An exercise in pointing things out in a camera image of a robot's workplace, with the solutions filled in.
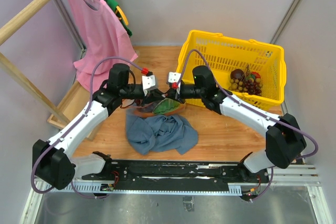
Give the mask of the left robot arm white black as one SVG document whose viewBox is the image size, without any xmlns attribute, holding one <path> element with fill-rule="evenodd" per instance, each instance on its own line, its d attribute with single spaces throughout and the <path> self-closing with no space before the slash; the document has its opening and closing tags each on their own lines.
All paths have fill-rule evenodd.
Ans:
<svg viewBox="0 0 336 224">
<path fill-rule="evenodd" d="M 116 63 L 110 69 L 109 77 L 100 88 L 91 93 L 85 108 L 59 133 L 47 141 L 38 140 L 33 145 L 33 165 L 31 185 L 35 188 L 35 177 L 47 182 L 52 188 L 66 188 L 75 178 L 95 174 L 100 179 L 112 175 L 112 166 L 107 164 L 108 156 L 92 153 L 74 158 L 73 153 L 80 143 L 96 126 L 107 119 L 123 100 L 142 100 L 162 98 L 158 91 L 155 75 L 143 68 L 142 82 L 129 83 L 130 67 Z"/>
</svg>

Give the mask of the dark red grape bunch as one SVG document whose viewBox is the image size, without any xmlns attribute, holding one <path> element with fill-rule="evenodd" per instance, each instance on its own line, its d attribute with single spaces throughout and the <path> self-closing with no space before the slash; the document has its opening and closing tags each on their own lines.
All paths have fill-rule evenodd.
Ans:
<svg viewBox="0 0 336 224">
<path fill-rule="evenodd" d="M 248 93 L 249 95 L 261 96 L 262 80 L 260 78 L 250 78 L 243 83 L 242 92 Z"/>
</svg>

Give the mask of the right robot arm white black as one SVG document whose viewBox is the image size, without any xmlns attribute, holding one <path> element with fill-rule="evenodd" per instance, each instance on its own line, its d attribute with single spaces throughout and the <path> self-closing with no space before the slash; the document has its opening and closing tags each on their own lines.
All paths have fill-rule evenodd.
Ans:
<svg viewBox="0 0 336 224">
<path fill-rule="evenodd" d="M 306 148 L 306 141 L 299 132 L 294 116 L 288 113 L 279 116 L 246 103 L 220 88 L 206 66 L 195 67 L 192 73 L 192 84 L 184 84 L 182 75 L 178 72 L 168 74 L 168 98 L 180 102 L 185 99 L 200 99 L 207 109 L 238 120 L 265 138 L 263 150 L 247 154 L 241 160 L 238 177 L 242 181 L 250 182 L 257 172 L 266 168 L 287 168 Z"/>
</svg>

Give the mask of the toy watermelon slice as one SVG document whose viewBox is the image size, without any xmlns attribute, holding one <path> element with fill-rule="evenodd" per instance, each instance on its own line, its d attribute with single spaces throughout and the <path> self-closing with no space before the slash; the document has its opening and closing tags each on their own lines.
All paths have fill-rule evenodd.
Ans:
<svg viewBox="0 0 336 224">
<path fill-rule="evenodd" d="M 180 107 L 180 103 L 178 101 L 166 98 L 160 101 L 153 109 L 154 114 L 167 114 L 175 111 Z"/>
</svg>

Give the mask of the clear zip bag orange seal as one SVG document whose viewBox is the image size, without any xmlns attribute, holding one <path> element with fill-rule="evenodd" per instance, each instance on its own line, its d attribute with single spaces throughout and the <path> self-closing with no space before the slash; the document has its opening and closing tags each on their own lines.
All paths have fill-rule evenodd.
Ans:
<svg viewBox="0 0 336 224">
<path fill-rule="evenodd" d="M 180 103 L 165 96 L 160 98 L 145 97 L 135 99 L 135 103 L 127 109 L 126 115 L 140 118 L 150 118 L 157 115 L 170 116 L 181 113 L 185 108 L 185 103 Z"/>
</svg>

